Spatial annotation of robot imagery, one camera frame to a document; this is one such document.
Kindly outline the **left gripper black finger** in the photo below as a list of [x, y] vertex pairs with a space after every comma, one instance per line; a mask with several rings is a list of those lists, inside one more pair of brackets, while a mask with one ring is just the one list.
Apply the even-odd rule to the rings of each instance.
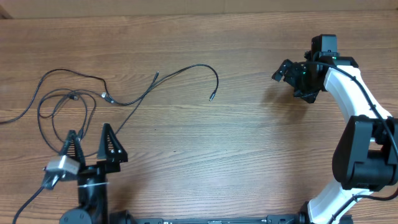
[[103, 125], [97, 158], [117, 163], [128, 161], [127, 152], [118, 141], [109, 123], [104, 123]]
[[86, 166], [83, 150], [80, 145], [80, 138], [74, 130], [69, 130], [67, 138], [60, 150], [61, 156], [68, 156], [79, 162], [82, 166]]

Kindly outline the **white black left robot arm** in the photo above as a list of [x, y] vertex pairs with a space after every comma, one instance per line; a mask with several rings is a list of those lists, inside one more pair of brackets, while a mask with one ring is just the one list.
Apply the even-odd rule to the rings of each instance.
[[127, 152], [118, 141], [110, 124], [102, 128], [97, 158], [99, 161], [87, 165], [78, 135], [69, 131], [61, 149], [62, 156], [78, 163], [78, 171], [67, 180], [78, 184], [78, 206], [65, 212], [60, 223], [132, 223], [128, 211], [108, 212], [108, 180], [106, 176], [121, 171], [121, 164], [128, 161]]

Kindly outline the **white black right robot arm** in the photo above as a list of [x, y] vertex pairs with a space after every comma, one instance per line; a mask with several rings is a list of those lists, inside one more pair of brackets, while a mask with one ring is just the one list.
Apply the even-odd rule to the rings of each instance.
[[268, 215], [264, 223], [352, 223], [347, 211], [361, 199], [397, 198], [396, 192], [375, 196], [397, 183], [397, 118], [373, 97], [354, 58], [340, 55], [335, 35], [313, 37], [304, 57], [303, 62], [284, 60], [272, 79], [288, 83], [293, 96], [307, 103], [329, 92], [346, 127], [333, 154], [331, 182], [298, 213]]

